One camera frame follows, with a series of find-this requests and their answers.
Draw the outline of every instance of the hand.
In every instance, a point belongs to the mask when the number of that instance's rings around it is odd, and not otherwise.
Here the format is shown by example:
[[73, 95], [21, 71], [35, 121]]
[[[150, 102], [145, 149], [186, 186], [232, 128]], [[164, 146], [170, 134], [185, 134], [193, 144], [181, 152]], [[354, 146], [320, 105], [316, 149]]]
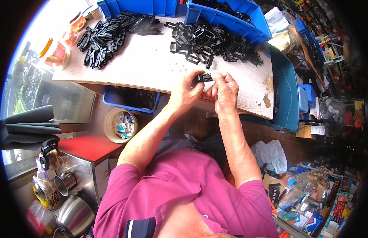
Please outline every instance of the hand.
[[197, 83], [193, 89], [191, 88], [191, 83], [195, 76], [204, 73], [205, 71], [203, 70], [193, 70], [191, 73], [184, 76], [182, 81], [175, 85], [167, 104], [172, 112], [176, 112], [178, 115], [181, 115], [188, 111], [200, 98], [201, 93], [204, 90], [204, 83]]
[[237, 82], [226, 72], [211, 75], [215, 83], [203, 96], [215, 99], [215, 112], [218, 115], [237, 113]]

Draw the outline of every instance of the blue plastic chair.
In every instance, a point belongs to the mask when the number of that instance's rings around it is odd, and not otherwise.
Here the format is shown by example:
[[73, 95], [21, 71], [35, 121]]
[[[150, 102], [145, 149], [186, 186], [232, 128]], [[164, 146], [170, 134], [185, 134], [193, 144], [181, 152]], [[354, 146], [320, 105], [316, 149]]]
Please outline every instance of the blue plastic chair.
[[273, 67], [273, 83], [278, 84], [279, 108], [273, 120], [243, 114], [242, 121], [266, 125], [283, 133], [295, 133], [299, 127], [298, 85], [294, 65], [280, 50], [269, 44]]

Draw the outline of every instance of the orange jar lid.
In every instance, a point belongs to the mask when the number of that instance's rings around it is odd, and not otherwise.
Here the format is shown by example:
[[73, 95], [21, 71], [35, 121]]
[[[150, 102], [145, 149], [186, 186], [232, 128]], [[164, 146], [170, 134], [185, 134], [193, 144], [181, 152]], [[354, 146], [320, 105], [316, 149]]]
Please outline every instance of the orange jar lid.
[[53, 42], [53, 38], [49, 38], [49, 40], [47, 41], [45, 48], [40, 52], [40, 54], [38, 55], [39, 58], [42, 58], [46, 52], [49, 50], [50, 45]]

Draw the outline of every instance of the stainless steel mug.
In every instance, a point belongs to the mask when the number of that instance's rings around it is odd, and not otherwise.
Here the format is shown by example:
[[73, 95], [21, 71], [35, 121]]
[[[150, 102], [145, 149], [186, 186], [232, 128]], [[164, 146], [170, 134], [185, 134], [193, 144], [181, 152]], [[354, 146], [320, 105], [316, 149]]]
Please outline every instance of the stainless steel mug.
[[54, 183], [58, 192], [67, 197], [67, 194], [77, 185], [74, 174], [69, 170], [63, 172], [60, 176], [54, 176]]

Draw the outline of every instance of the white plastic bag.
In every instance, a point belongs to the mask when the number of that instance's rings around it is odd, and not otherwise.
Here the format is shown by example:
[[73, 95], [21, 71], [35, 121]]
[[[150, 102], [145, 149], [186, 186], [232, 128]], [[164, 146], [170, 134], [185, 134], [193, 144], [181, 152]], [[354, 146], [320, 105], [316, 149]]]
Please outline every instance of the white plastic bag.
[[265, 14], [268, 27], [270, 28], [271, 34], [281, 32], [287, 28], [290, 23], [286, 20], [283, 13], [278, 7], [274, 7]]
[[251, 151], [257, 159], [259, 167], [267, 163], [267, 170], [277, 174], [287, 171], [287, 159], [279, 140], [272, 140], [269, 143], [258, 141], [251, 147]]

